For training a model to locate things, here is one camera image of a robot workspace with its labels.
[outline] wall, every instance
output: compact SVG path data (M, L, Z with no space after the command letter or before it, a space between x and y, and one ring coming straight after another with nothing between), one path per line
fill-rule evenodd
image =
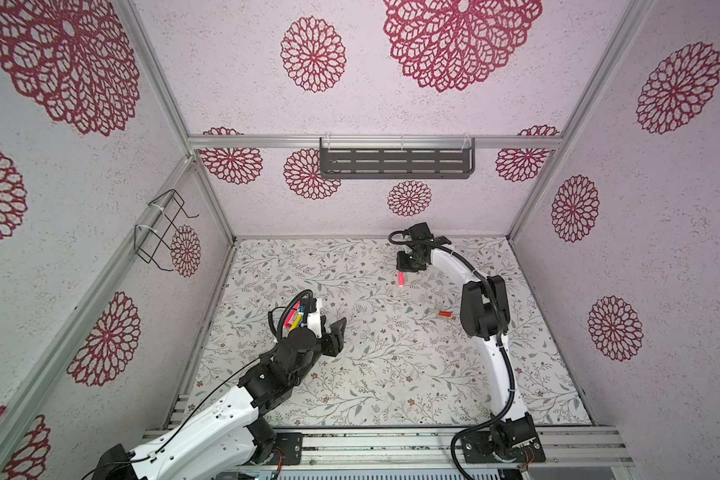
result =
M85 14L57 4L37 12L21 5L0 6L0 414L182 156L109 3L92 2ZM203 200L194 203L203 210L200 221L209 219ZM186 334L199 321L188 309L202 308L221 260L211 234L199 235L209 273L198 274L186 309L177 305L182 296L175 288L165 292L179 300L158 300L151 270L126 280L135 283L122 288L144 320L140 348L125 370L133 377L88 390L72 385L83 393L62 383L64 395L44 410L54 453L81 448L90 422L110 421L110 433L123 427L106 412L118 410L130 422L124 434L130 441L146 423L162 421L171 400L165 394L175 389L192 340ZM116 362L127 357L116 354ZM138 408L124 402L134 402L135 391L144 398ZM99 406L83 410L75 403L82 398ZM131 418L145 410L144 418ZM58 447L62 425L65 441L75 445ZM34 433L25 447L44 463L48 435L40 426ZM34 466L29 478L42 470L44 464Z
M565 125L626 0L135 4L194 134L538 135ZM547 152L480 150L469 181L401 186L403 209L388 206L402 182L338 187L294 153L206 152L236 234L504 234Z
M207 152L201 155L221 157ZM467 180L330 181L308 176L318 161L316 150L266 149L256 181L211 181L235 235L387 236L424 221L447 234L504 234L531 181L499 177L486 165L498 152L478 150L477 168Z
M199 216L179 213L178 235L165 221L156 226L161 233L169 230L166 242L177 253L174 262L162 246L157 262L173 271L135 259L115 288L112 298L118 308L110 308L116 314L108 317L114 321L100 320L40 411L51 429L43 478L82 477L107 449L118 443L135 447L145 430L162 427L168 417L226 252L226 240L195 178L187 176L177 190L186 212ZM154 239L144 249L151 252L152 245ZM109 358L118 359L109 374L98 347L107 336ZM84 438L79 432L86 432Z
M654 7L514 247L643 477L720 478L720 0Z

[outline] aluminum rail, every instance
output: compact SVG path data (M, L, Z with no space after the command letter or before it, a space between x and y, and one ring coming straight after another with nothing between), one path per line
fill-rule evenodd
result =
M469 146L471 136L463 135L190 135L194 149L203 148L446 148ZM476 148L558 148L563 141L557 136L483 135L474 137Z
M384 468L452 468L451 438L462 427L393 428L275 428L275 432L300 432L302 462L288 470ZM530 469L550 467L632 467L634 463L615 427L537 426L547 456L545 463ZM145 432L144 439L167 434ZM462 466L512 468L519 463L467 464L457 447ZM275 466L239 466L240 471L261 471Z

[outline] black joint housing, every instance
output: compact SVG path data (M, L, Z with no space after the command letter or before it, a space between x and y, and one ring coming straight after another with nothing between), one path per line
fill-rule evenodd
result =
M126 452L123 444L118 443L114 447L104 452L101 457L99 457L99 463L96 464L96 466L101 468L96 469L96 471L94 472L93 480L145 480L146 477L142 477L141 479L139 479L136 476L134 466L103 466L110 462L128 462L132 457L133 455L129 455L129 453Z
M421 272L427 269L427 265L432 263L432 248L436 245L450 245L451 241L444 236L435 238L429 231L429 225L426 222L416 224L408 228L408 235L411 241L426 242L427 244L410 245L411 253L405 251L398 252L398 271L400 272Z
M489 298L488 289L496 297L499 316L490 302L483 300ZM485 282L467 282L461 287L461 327L467 335L485 340L509 330L509 301L503 278L490 276Z
M264 463L272 454L277 434L261 416L246 428L253 436L253 444L256 446L251 462Z

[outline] aluminum frame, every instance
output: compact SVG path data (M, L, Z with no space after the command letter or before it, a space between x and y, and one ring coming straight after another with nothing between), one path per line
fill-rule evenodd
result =
M192 148L441 148L458 149L474 138L475 148L558 148L560 136L526 135L190 135Z
M192 160L200 165L200 159L195 152L198 148L318 148L320 135L240 135L240 136L205 136L205 135L189 135L186 124L182 119L182 115L176 105L175 99L165 80L160 64L154 55L150 41L145 34L144 26L139 20L134 4L131 0L113 0L115 12L120 18L124 26L126 34L131 40L136 56L140 60L142 70L148 78L148 82L154 87L154 93L158 98L158 102L163 109L164 114L169 122L170 128L174 133L179 145L185 151L187 158L182 159L176 166L172 174L168 177L161 188L161 191L169 190L175 187L186 170L192 165ZM511 239L519 236L528 219L538 208L540 198L544 197L550 188L550 182L554 178L556 171L564 164L570 149L575 141L581 135L586 121L590 118L594 111L594 106L602 98L604 91L616 73L617 67L624 59L626 50L631 45L634 37L647 16L653 0L632 0L627 6L622 19L608 44L605 54L600 60L596 71L590 79L582 98L579 100L574 114L571 116L568 124L564 128L564 132L560 137L524 137L513 135L488 135L478 136L475 138L476 148L547 148L557 149L557 153L542 167L539 177L537 178L532 191L526 198L524 206L518 212L518 216L512 225L509 237ZM405 136L354 136L354 137L334 137L331 138L332 145L336 148L362 148L373 145L377 148L395 148L403 145L406 148L458 148L463 142L463 137L457 136L439 136L439 137L405 137ZM213 213L220 225L222 231L230 242L230 248L234 241L234 235L230 223L226 218L223 208L221 208L218 197L213 192L212 186L208 181L207 173L204 172L205 180L202 184L205 186L204 195L209 199L212 205ZM159 216L157 209L145 209L138 222L141 224L152 224ZM62 327L52 341L49 348L42 355L40 360L35 364L27 379L25 379L16 394L10 400L5 414L0 418L0 472L8 461L13 451L18 446L20 440L24 436L34 417L44 404L45 399L50 394L50 390L60 375L63 374L64 368L68 361L74 356L77 348L84 340L87 333L93 327L98 312L104 307L108 297L114 291L117 282L127 272L128 267L134 260L134 253L131 249L131 237L126 236L123 243L118 247L115 255L106 264L104 270L96 278L92 287L86 292L86 295L78 305L75 312ZM394 428L394 432L403 430L404 428ZM367 467L369 461L374 458L388 461L390 455L386 454L387 450L366 450L362 455L347 455L346 463L335 462L330 468L337 466L345 466L344 468L354 468L360 462ZM440 466L450 468L450 460L444 459L442 456L435 456L437 460L434 463ZM417 465L421 465L421 458L414 458ZM615 466L629 467L633 464L625 464L621 461L616 462ZM578 466L584 466L586 463L577 463Z
M361 470L383 466L393 469L453 468L451 438L463 426L345 428L275 428L277 433L304 435L302 462L288 466L297 470ZM529 470L558 467L633 467L634 462L616 427L537 426L545 463L532 463ZM148 430L144 440L167 434ZM518 468L519 463L467 464L456 448L461 465L467 468ZM277 466L239 466L240 472L275 469Z

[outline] floor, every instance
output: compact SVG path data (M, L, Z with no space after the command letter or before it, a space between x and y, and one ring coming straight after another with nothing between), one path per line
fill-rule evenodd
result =
M399 247L386 240L243 240L236 248L189 411L220 379L271 348L266 312L310 288L324 299L328 321L347 317L345 349L335 359L324 356L269 413L272 425L467 425L488 418L489 385L458 319L461 287L442 272L406 274L398 286ZM507 282L510 356L536 423L589 425L507 241L454 239L454 248ZM442 307L454 316L436 316Z

